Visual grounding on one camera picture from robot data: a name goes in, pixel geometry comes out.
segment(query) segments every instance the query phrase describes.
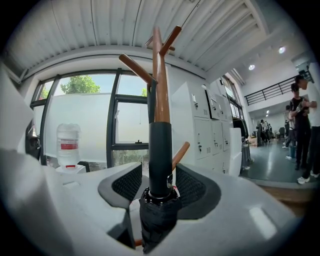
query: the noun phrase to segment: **wooden floor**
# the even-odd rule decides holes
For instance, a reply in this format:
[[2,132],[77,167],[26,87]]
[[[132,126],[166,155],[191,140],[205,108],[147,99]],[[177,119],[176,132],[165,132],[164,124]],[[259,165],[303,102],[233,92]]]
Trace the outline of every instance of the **wooden floor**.
[[289,207],[296,216],[302,217],[313,199],[315,189],[289,189],[260,186],[274,198]]

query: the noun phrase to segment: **chair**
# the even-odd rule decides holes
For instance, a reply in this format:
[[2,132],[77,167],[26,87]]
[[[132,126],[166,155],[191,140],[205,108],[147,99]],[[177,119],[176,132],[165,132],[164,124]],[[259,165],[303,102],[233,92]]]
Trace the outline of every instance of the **chair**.
[[279,140],[281,140],[281,137],[282,137],[283,139],[285,139],[285,128],[284,128],[284,127],[280,127],[279,133],[280,133],[280,135],[279,135]]

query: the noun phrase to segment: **water dispenser bottle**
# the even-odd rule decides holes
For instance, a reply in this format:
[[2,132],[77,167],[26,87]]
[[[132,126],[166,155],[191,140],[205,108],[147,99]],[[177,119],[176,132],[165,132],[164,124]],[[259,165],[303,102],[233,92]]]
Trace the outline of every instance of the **water dispenser bottle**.
[[56,129],[56,156],[64,169],[74,169],[80,161],[80,127],[74,123],[61,123]]

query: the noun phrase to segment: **floor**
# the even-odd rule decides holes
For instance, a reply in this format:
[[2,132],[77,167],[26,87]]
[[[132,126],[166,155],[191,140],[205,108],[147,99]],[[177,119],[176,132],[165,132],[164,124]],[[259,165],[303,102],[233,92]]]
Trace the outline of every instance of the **floor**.
[[290,208],[297,217],[302,217],[308,210],[309,203],[316,192],[315,189],[288,189],[260,186],[267,193]]
[[[289,150],[282,147],[283,141],[276,139],[272,139],[263,146],[251,146],[250,155],[254,162],[250,164],[249,170],[242,171],[240,175],[254,180],[297,184],[297,178],[301,177],[303,171],[295,170],[295,160],[286,159]],[[309,183],[314,182],[317,180],[310,177]]]

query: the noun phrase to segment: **railing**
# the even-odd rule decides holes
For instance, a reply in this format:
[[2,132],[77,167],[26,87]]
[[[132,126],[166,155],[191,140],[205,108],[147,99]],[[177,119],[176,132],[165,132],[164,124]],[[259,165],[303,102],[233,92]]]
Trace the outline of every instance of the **railing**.
[[[313,82],[312,76],[309,71],[302,73],[300,75],[303,76],[308,81]],[[262,90],[248,94],[247,96],[244,96],[248,106],[255,104],[255,103],[258,103],[258,102],[266,101],[268,99],[271,99],[271,98],[279,96],[279,95],[283,95],[288,92],[291,92],[291,84],[293,84],[295,82],[295,77],[296,76],[293,76],[287,80],[278,82],[278,83],[271,85],[267,88],[264,88]]]

